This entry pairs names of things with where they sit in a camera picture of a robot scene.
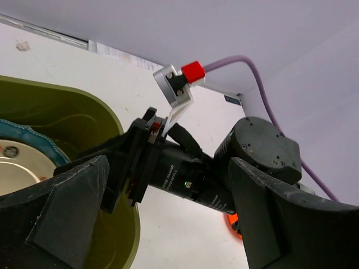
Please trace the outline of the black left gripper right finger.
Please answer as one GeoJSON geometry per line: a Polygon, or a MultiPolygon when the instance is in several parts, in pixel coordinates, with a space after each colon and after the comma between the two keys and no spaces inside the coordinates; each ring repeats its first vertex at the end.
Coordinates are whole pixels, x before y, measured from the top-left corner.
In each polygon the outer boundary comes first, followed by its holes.
{"type": "Polygon", "coordinates": [[[234,157],[229,184],[250,268],[357,268],[358,207],[295,188],[234,157]]]}

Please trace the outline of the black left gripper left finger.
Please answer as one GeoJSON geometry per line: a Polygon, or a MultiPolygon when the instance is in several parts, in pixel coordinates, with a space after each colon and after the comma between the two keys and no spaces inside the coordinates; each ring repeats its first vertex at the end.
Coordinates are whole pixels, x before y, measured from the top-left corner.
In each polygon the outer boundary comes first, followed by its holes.
{"type": "Polygon", "coordinates": [[[1,196],[1,268],[82,268],[108,173],[98,156],[1,196]]]}

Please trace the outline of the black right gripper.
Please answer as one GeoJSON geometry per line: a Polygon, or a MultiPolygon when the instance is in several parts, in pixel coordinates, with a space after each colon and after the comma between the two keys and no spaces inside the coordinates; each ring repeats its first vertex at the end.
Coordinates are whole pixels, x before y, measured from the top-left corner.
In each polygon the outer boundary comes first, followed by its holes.
{"type": "Polygon", "coordinates": [[[205,154],[185,128],[175,124],[164,133],[166,119],[149,108],[139,120],[138,143],[130,134],[115,136],[80,153],[76,160],[57,167],[60,175],[97,156],[105,156],[109,174],[100,208],[112,213],[128,177],[130,149],[135,151],[126,194],[132,204],[140,203],[148,186],[182,197],[227,215],[236,210],[230,190],[214,171],[213,159],[205,154]]]}

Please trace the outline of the orange plate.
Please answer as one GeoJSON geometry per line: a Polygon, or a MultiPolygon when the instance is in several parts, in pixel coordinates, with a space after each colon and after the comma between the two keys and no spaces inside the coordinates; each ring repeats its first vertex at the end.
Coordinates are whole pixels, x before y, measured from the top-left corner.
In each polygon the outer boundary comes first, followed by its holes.
{"type": "Polygon", "coordinates": [[[229,232],[237,239],[242,240],[242,234],[240,232],[238,215],[226,215],[224,214],[224,220],[227,225],[229,232]]]}

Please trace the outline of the small cream plate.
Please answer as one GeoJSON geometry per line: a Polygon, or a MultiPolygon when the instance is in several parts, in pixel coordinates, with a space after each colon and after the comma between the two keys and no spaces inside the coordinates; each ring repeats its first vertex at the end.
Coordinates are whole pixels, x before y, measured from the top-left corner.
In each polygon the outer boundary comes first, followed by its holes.
{"type": "Polygon", "coordinates": [[[1,195],[10,194],[53,176],[55,164],[39,150],[1,139],[1,195]]]}

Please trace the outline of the teal scalloped plate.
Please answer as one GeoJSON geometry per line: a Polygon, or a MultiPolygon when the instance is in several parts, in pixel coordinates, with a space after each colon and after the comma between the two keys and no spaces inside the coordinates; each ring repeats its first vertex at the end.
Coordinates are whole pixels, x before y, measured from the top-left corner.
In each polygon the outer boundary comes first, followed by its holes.
{"type": "Polygon", "coordinates": [[[49,137],[36,132],[30,126],[1,119],[1,137],[35,148],[48,157],[56,167],[70,162],[67,155],[49,137]]]}

